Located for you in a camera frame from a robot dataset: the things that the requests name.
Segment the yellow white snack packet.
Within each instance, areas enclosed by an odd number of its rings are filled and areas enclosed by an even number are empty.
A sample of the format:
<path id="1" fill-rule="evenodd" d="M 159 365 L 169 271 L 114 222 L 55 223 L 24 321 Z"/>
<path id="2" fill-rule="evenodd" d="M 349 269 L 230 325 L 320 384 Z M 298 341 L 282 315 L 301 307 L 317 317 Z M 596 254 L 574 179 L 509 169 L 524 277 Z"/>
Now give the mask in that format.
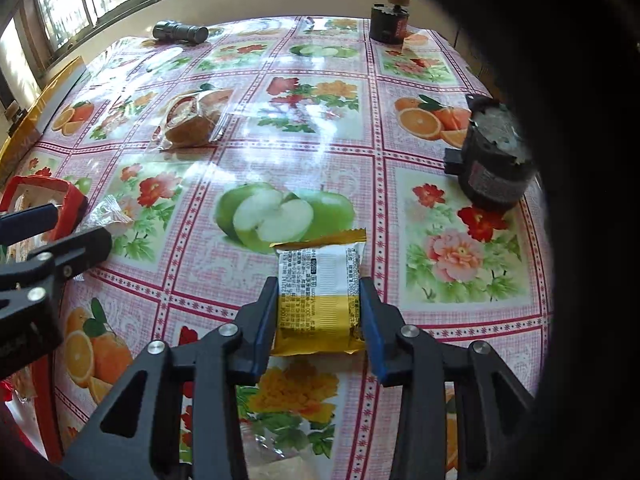
<path id="1" fill-rule="evenodd" d="M 366 348 L 360 326 L 360 266 L 367 231 L 274 244 L 278 256 L 274 356 L 354 354 Z"/>

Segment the round pastry clear wrapper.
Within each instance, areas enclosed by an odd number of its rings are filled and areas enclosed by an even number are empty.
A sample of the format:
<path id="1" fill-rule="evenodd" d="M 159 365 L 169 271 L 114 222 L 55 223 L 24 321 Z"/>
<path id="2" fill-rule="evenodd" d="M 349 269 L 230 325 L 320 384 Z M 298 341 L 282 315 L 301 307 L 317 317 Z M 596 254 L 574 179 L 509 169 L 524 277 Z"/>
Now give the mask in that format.
<path id="1" fill-rule="evenodd" d="M 216 143 L 233 95 L 232 88 L 203 86 L 176 96 L 166 107 L 150 148 L 167 152 Z"/>

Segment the white nougat clear wrapper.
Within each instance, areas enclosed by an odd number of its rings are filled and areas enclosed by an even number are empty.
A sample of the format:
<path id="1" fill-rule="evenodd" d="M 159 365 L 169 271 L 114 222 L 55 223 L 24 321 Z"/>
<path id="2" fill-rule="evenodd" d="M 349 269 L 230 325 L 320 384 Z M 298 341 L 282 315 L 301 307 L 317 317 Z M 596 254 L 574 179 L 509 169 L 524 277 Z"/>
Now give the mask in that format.
<path id="1" fill-rule="evenodd" d="M 78 231 L 104 228 L 112 237 L 118 237 L 124 235 L 133 225 L 134 220 L 124 213 L 116 198 L 107 195 L 82 219 Z"/>

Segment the pale nougat clear wrapper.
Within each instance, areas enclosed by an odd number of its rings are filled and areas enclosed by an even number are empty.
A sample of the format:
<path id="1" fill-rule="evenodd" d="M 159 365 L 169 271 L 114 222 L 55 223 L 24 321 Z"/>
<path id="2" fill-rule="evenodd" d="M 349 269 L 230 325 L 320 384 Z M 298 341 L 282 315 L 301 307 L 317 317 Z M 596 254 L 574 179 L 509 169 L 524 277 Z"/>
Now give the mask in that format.
<path id="1" fill-rule="evenodd" d="M 241 422 L 240 429 L 250 480 L 317 478 L 314 466 L 304 454 L 283 452 L 272 439 L 256 434 L 248 422 Z"/>

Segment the red white tray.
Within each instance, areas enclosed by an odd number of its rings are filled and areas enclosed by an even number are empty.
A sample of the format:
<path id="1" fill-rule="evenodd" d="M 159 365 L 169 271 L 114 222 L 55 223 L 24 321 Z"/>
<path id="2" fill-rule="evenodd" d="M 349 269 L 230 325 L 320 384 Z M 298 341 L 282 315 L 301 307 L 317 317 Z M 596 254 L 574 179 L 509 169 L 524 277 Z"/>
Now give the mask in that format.
<path id="1" fill-rule="evenodd" d="M 56 426 L 50 355 L 63 341 L 58 304 L 66 281 L 87 269 L 89 251 L 72 237 L 87 208 L 73 183 L 27 176 L 12 178 L 1 200 L 1 244 L 13 246 L 41 233 L 49 243 L 1 268 L 1 377 L 28 366 L 35 379 L 40 437 L 49 460 L 62 460 Z"/>

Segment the window with metal bars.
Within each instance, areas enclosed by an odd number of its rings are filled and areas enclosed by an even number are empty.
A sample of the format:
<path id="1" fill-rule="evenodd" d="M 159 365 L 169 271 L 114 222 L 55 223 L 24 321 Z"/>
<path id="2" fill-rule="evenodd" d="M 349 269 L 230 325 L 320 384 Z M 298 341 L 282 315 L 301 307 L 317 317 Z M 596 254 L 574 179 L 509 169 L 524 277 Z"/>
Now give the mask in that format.
<path id="1" fill-rule="evenodd" d="M 126 15 L 160 0 L 3 0 L 1 103 L 32 100 L 48 68 Z"/>

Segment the floral plastic tablecloth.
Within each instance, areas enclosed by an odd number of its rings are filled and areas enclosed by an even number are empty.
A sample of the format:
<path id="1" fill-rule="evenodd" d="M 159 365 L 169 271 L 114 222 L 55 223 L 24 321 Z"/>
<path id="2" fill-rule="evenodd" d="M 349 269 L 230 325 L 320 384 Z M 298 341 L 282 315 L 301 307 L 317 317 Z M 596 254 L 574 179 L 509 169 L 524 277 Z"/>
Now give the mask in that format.
<path id="1" fill-rule="evenodd" d="M 437 32 L 405 47 L 368 32 L 361 18 L 255 18 L 196 47 L 124 38 L 85 63 L 8 179 L 68 181 L 90 209 L 113 195 L 134 220 L 58 306 L 63 452 L 148 342 L 190 344 L 257 296 L 275 232 L 366 230 L 361 271 L 407 322 L 448 344 L 484 339 L 536 386 L 551 312 L 541 186 L 505 214 L 473 205 L 444 157 L 482 84 Z M 222 137 L 152 150 L 168 104 L 203 86 L 234 90 Z M 49 465 L 35 400 L 11 402 L 10 424 Z"/>

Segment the black flashlight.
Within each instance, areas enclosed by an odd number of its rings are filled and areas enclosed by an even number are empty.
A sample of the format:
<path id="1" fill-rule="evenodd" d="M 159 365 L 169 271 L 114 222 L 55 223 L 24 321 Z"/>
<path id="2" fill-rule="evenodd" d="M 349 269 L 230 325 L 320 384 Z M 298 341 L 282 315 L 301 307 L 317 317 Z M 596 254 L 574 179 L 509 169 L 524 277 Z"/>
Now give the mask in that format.
<path id="1" fill-rule="evenodd" d="M 208 38 L 208 28 L 176 21 L 159 21 L 152 29 L 152 37 L 160 41 L 202 44 Z"/>

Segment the black cylindrical motor near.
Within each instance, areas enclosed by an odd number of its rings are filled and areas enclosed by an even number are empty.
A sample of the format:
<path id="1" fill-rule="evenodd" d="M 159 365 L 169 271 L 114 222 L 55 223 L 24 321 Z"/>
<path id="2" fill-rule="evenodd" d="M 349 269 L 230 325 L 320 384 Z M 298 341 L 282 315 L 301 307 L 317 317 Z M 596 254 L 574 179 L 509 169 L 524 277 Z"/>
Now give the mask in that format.
<path id="1" fill-rule="evenodd" d="M 506 104 L 468 94 L 471 116 L 461 148 L 445 151 L 445 172 L 458 179 L 477 207 L 505 212 L 525 194 L 536 174 L 520 121 Z"/>

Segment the black cylindrical motor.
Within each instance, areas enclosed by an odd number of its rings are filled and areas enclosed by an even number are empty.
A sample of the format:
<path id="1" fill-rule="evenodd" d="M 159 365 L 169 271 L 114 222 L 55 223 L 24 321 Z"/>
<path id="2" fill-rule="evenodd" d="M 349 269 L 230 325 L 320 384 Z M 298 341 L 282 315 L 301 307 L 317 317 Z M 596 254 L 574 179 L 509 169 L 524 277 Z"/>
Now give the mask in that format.
<path id="1" fill-rule="evenodd" d="M 445 151 L 445 172 L 458 179 L 477 207 L 505 212 L 525 194 L 536 174 L 520 121 L 506 104 L 468 94 L 471 116 L 461 148 Z"/>
<path id="2" fill-rule="evenodd" d="M 392 46 L 402 44 L 407 35 L 409 4 L 410 0 L 386 0 L 371 6 L 370 39 Z"/>

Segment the black cylindrical motor far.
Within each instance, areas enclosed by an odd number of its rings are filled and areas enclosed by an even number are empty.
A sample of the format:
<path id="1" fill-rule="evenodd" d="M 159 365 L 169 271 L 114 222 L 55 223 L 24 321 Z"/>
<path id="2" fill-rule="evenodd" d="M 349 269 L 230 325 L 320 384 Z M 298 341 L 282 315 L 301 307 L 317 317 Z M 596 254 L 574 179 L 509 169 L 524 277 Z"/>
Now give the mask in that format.
<path id="1" fill-rule="evenodd" d="M 386 0 L 371 6 L 370 39 L 392 46 L 402 44 L 407 35 L 409 4 L 410 0 Z"/>

